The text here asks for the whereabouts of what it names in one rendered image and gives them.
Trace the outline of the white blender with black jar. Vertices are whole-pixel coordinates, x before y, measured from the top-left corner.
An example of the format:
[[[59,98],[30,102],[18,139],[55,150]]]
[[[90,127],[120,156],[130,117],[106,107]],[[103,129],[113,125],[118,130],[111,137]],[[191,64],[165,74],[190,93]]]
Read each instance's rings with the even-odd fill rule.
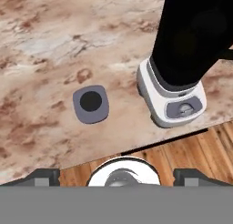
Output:
[[[156,40],[137,70],[152,121],[182,126],[204,113],[201,79],[219,59],[233,60],[233,0],[165,0]]]

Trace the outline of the grey blender lid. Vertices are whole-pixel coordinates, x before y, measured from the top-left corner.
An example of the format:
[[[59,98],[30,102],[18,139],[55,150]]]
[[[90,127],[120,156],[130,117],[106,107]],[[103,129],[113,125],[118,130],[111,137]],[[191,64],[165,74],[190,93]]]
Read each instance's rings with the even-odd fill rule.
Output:
[[[73,94],[76,117],[84,124],[105,120],[109,114],[109,102],[103,86],[94,85],[78,89]]]

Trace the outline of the white round disc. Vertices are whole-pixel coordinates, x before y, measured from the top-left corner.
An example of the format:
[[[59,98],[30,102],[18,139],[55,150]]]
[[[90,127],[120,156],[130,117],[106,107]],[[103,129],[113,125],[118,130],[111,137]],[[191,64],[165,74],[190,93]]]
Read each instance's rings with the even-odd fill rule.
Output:
[[[87,187],[133,187],[161,185],[157,170],[142,158],[111,158],[98,166],[86,182]]]

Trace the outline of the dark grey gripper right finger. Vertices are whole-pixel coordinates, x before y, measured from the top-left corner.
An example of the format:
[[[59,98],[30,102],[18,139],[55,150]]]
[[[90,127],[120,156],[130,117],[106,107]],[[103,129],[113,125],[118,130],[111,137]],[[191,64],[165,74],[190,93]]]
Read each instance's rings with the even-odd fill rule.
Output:
[[[195,168],[175,168],[173,176],[173,185],[177,187],[228,186],[227,182],[209,178]]]

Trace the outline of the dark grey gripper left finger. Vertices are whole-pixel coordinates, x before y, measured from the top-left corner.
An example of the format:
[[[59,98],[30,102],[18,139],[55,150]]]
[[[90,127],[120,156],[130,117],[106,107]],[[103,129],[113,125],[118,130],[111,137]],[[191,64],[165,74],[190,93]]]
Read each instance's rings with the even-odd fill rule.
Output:
[[[60,170],[58,168],[38,168],[25,178],[5,183],[2,186],[21,187],[59,187]]]

